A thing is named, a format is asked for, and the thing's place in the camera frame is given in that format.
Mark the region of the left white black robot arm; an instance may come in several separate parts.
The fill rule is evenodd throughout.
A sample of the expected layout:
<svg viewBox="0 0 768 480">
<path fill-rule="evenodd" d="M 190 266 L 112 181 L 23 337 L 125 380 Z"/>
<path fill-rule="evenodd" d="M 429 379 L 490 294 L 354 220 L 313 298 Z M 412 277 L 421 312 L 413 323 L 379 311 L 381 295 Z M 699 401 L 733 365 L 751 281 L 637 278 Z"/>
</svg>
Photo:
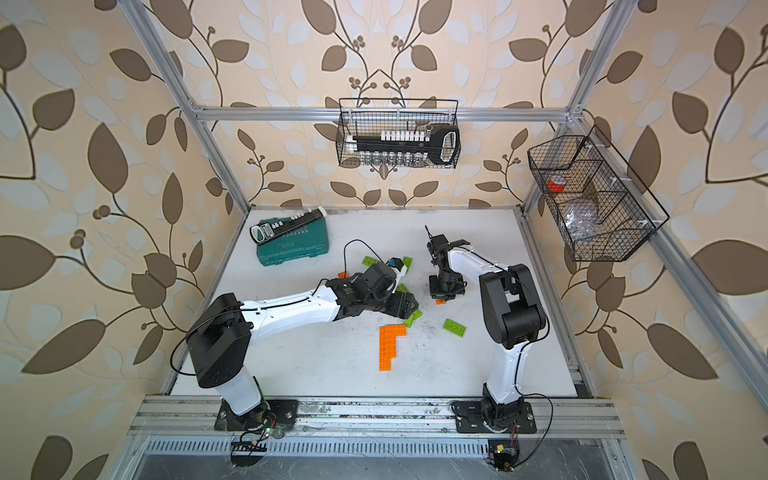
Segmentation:
<svg viewBox="0 0 768 480">
<path fill-rule="evenodd" d="M 244 361 L 260 340 L 295 328 L 357 317 L 365 311 L 405 320 L 419 307 L 398 289 L 409 265 L 400 258 L 377 262 L 347 278 L 321 280 L 315 289 L 270 300 L 218 296 L 180 341 L 187 347 L 197 384 L 222 398 L 231 430 L 273 423 L 268 402 Z"/>
</svg>

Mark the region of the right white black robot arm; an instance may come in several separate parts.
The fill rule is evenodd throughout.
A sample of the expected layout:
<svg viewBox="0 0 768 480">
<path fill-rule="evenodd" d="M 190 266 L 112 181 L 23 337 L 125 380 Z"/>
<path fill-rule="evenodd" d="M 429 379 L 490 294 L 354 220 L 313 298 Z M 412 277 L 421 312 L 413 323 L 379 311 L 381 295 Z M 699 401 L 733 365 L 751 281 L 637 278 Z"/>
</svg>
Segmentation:
<svg viewBox="0 0 768 480">
<path fill-rule="evenodd" d="M 471 410 L 457 404 L 457 415 L 476 416 L 484 429 L 497 433 L 534 433 L 532 408 L 518 381 L 527 349 L 538 341 L 548 319 L 529 268 L 495 262 L 478 254 L 468 241 L 449 241 L 444 235 L 431 234 L 427 249 L 438 269 L 429 277 L 431 297 L 453 300 L 465 293 L 468 281 L 474 282 L 483 323 L 497 344 L 479 405 Z"/>
</svg>

